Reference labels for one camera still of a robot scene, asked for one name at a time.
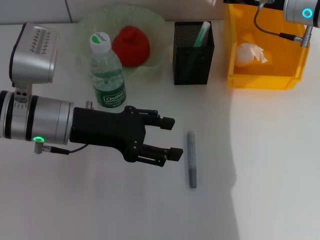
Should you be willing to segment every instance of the marker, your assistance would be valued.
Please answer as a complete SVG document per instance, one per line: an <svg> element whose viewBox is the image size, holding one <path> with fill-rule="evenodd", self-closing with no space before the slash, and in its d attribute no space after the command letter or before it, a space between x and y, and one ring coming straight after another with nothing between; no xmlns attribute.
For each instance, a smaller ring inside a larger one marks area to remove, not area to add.
<svg viewBox="0 0 320 240"><path fill-rule="evenodd" d="M197 188L197 165L196 165L196 139L195 132L188 131L186 134L187 159L189 172L189 185L191 189Z"/></svg>
<svg viewBox="0 0 320 240"><path fill-rule="evenodd" d="M201 47L202 46L210 28L211 28L211 24L207 21L204 21L201 26L200 32L199 32L198 36L196 37L196 40L193 44L193 47Z"/></svg>

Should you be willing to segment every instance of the water bottle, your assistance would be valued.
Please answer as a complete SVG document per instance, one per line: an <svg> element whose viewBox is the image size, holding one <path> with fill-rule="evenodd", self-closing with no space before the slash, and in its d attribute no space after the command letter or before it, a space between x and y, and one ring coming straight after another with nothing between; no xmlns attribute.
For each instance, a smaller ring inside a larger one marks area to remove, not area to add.
<svg viewBox="0 0 320 240"><path fill-rule="evenodd" d="M126 100L122 64L111 49L111 41L105 32L90 37L92 58L90 78L97 102L105 108L117 108Z"/></svg>

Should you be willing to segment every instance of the wall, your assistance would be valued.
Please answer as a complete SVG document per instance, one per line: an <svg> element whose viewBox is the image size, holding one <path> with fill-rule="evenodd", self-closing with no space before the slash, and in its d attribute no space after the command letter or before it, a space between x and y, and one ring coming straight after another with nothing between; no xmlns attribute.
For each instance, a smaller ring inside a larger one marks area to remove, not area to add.
<svg viewBox="0 0 320 240"><path fill-rule="evenodd" d="M0 25L70 23L88 13L116 3L145 6L166 20L213 20L224 18L223 0L1 0Z"/></svg>
<svg viewBox="0 0 320 240"><path fill-rule="evenodd" d="M67 0L73 21L119 2L150 8L166 20L223 19L225 15L223 0Z"/></svg>
<svg viewBox="0 0 320 240"><path fill-rule="evenodd" d="M0 24L70 23L65 0L1 0Z"/></svg>

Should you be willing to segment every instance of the bottle cap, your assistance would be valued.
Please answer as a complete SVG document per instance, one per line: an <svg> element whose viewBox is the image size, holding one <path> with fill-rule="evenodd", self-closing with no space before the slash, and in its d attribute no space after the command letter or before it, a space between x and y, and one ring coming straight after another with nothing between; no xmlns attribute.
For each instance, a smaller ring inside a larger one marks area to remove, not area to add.
<svg viewBox="0 0 320 240"><path fill-rule="evenodd" d="M106 54L111 49L110 37L105 32L95 32L89 41L94 54Z"/></svg>

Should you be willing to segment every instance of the plastic bag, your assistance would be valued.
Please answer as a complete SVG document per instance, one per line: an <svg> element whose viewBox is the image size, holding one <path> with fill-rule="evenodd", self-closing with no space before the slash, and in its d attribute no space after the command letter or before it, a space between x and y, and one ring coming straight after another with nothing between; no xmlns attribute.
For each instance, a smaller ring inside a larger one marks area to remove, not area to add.
<svg viewBox="0 0 320 240"><path fill-rule="evenodd" d="M253 43L242 43L236 48L235 65L237 67L245 67L250 65L254 59L263 64L267 62L264 50Z"/></svg>

